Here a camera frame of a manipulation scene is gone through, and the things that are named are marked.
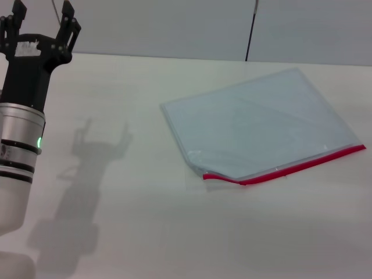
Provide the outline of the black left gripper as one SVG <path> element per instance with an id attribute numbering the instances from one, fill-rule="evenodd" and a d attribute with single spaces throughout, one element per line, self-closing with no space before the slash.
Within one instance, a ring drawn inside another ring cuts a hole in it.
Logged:
<path id="1" fill-rule="evenodd" d="M 72 60 L 72 51 L 81 31 L 74 17 L 70 1 L 64 1 L 60 28 L 56 38 L 40 34 L 21 34 L 19 31 L 27 8 L 21 0 L 15 0 L 12 15 L 1 16 L 1 53 L 9 62 L 2 88 L 1 102 L 14 103 L 44 111 L 52 72 Z M 17 56 L 19 43 L 35 43 L 39 55 Z"/>

